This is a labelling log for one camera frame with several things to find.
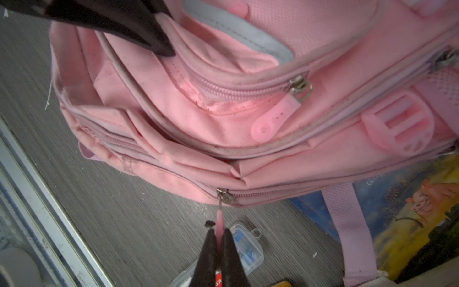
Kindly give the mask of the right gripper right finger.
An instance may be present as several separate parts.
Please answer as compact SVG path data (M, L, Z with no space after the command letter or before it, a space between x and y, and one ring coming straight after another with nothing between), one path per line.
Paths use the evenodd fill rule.
M222 237L220 268L223 287L250 287L245 274L234 238L231 231L226 228Z

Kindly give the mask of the roll of clear tape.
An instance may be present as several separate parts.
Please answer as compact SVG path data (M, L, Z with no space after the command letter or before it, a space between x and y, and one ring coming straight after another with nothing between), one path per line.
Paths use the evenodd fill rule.
M41 275L32 257L20 248L1 251L2 287L41 287Z

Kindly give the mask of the pink student backpack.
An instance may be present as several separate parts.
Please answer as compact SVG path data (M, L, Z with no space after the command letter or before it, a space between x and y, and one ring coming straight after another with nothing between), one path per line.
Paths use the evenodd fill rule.
M352 182L459 138L457 1L167 1L175 55L53 22L53 81L80 151L207 204L321 190L347 287L377 274Z

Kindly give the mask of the blue animal farm book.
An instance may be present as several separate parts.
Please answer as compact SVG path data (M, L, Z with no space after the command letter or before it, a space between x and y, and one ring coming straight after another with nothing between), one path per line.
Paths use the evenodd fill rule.
M392 286L459 255L459 157L292 199L343 247L347 287Z

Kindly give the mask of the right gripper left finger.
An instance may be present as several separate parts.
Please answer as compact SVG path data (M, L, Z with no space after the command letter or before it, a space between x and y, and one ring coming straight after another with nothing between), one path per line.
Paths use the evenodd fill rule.
M218 244L214 229L208 229L189 287L215 287Z

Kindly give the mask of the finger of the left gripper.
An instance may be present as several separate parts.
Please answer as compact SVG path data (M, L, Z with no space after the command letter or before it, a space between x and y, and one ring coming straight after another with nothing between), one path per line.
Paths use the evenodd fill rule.
M171 15L164 1L23 0L1 1L9 10L107 32L157 55L175 51L155 15Z

